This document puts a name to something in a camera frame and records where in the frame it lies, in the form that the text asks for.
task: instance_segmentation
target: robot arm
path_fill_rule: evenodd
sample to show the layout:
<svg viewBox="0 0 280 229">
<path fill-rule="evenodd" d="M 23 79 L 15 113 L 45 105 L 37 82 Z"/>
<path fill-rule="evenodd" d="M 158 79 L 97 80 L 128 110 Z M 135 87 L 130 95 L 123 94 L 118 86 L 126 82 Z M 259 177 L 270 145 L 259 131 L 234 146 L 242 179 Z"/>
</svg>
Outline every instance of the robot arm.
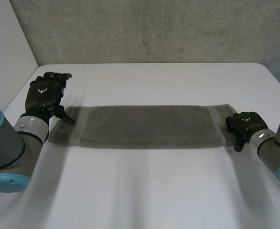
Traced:
<svg viewBox="0 0 280 229">
<path fill-rule="evenodd" d="M 226 119 L 227 127 L 236 138 L 235 151 L 240 152 L 244 143 L 251 149 L 280 181 L 280 125 L 277 133 L 268 129 L 255 112 L 242 112 Z"/>
<path fill-rule="evenodd" d="M 26 112 L 15 127 L 0 111 L 0 192 L 21 192 L 27 187 L 53 116 L 75 121 L 60 105 L 66 81 L 71 74 L 45 73 L 31 82 L 25 102 Z"/>
</svg>

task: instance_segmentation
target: white wall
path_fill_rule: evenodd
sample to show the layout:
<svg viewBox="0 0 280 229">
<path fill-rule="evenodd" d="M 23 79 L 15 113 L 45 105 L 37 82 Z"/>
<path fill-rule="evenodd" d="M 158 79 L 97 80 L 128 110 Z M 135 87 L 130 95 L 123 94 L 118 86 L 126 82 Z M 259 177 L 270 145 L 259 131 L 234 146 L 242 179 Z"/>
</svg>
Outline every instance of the white wall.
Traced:
<svg viewBox="0 0 280 229">
<path fill-rule="evenodd" d="M 0 0 L 0 109 L 4 110 L 38 68 L 8 0 Z"/>
</svg>

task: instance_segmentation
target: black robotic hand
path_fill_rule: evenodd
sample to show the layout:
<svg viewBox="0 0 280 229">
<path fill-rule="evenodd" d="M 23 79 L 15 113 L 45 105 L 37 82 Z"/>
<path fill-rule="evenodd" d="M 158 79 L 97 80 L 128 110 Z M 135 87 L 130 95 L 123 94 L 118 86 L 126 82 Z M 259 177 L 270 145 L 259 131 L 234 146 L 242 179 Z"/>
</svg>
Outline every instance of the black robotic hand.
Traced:
<svg viewBox="0 0 280 229">
<path fill-rule="evenodd" d="M 65 112 L 60 105 L 64 95 L 66 81 L 72 75 L 68 73 L 48 72 L 43 77 L 38 76 L 35 81 L 30 83 L 30 88 L 25 101 L 26 113 L 40 112 L 48 113 L 49 118 L 55 116 L 62 121 L 75 124 L 75 121 Z"/>
<path fill-rule="evenodd" d="M 249 143 L 250 138 L 259 130 L 268 129 L 264 120 L 256 112 L 241 112 L 227 117 L 226 124 L 228 130 L 233 133 L 236 138 L 234 150 L 241 152 L 244 144 Z"/>
</svg>

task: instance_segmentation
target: white table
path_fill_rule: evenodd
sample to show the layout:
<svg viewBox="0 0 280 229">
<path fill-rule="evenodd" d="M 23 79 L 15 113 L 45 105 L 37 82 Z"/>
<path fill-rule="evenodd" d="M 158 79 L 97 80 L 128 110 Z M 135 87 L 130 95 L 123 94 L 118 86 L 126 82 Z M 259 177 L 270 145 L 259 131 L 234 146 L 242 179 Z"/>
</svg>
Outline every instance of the white table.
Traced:
<svg viewBox="0 0 280 229">
<path fill-rule="evenodd" d="M 29 82 L 71 73 L 62 105 L 232 105 L 273 131 L 280 84 L 254 63 L 63 64 L 37 69 L 5 110 L 14 124 Z M 51 120 L 52 128 L 57 122 Z M 0 229 L 280 229 L 280 183 L 250 152 L 105 150 L 46 143 L 28 188 L 0 194 Z"/>
</svg>

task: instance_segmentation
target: gray towel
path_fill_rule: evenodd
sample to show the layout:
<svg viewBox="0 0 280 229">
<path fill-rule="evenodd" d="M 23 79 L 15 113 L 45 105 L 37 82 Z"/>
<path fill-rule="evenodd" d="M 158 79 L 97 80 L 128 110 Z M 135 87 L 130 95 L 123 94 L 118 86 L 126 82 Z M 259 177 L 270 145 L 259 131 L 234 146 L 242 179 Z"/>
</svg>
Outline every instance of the gray towel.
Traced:
<svg viewBox="0 0 280 229">
<path fill-rule="evenodd" d="M 49 142 L 115 149 L 187 149 L 233 145 L 231 106 L 68 107 L 75 125 L 58 121 Z"/>
</svg>

